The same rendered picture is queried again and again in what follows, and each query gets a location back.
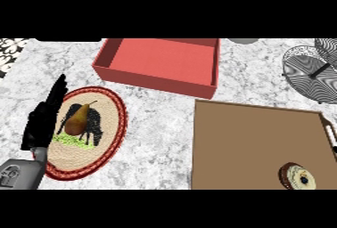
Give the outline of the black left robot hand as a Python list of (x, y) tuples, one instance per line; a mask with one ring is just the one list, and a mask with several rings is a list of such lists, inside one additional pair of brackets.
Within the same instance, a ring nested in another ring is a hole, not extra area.
[(21, 149), (28, 151), (36, 147), (49, 147), (53, 133), (58, 111), (67, 95), (67, 76), (61, 75), (45, 102), (40, 102), (28, 116)]

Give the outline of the brown wooden tray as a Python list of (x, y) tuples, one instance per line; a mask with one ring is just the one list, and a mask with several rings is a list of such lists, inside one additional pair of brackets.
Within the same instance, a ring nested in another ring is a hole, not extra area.
[(281, 189), (294, 162), (337, 190), (337, 130), (322, 113), (195, 101), (194, 189)]

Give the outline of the cupcake with white frosting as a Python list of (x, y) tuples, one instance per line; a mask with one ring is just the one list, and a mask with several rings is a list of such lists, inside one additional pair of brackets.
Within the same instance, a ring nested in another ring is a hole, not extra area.
[(315, 190), (317, 181), (309, 171), (294, 162), (283, 165), (278, 172), (280, 181), (288, 190)]

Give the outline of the brown pear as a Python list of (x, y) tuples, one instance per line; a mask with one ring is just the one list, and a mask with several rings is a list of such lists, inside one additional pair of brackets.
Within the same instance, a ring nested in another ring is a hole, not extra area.
[(99, 114), (90, 107), (92, 104), (93, 102), (82, 105), (74, 115), (67, 120), (65, 132), (73, 136), (87, 133), (98, 126)]

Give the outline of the round woven red-rimmed placemat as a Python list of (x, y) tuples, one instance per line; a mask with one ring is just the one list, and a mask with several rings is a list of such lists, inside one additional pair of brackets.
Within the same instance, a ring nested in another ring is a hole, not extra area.
[[(65, 122), (80, 107), (89, 104), (87, 130), (68, 135)], [(77, 180), (107, 164), (127, 133), (127, 108), (108, 88), (82, 87), (65, 96), (48, 151), (46, 175), (59, 181)]]

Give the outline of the black white patterned object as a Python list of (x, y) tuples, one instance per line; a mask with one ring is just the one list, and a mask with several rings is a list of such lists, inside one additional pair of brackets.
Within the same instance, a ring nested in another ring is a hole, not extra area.
[(28, 41), (27, 38), (0, 38), (0, 78), (6, 76)]

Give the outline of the red open box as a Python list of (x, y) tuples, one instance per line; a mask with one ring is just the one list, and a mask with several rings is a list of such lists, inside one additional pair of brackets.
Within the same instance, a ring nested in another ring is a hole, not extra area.
[(108, 38), (92, 67), (105, 81), (210, 99), (219, 38)]

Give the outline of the grey round object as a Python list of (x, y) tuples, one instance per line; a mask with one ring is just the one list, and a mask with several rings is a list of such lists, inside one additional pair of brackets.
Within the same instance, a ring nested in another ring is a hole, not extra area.
[(241, 45), (253, 44), (259, 41), (259, 38), (228, 38), (234, 43)]

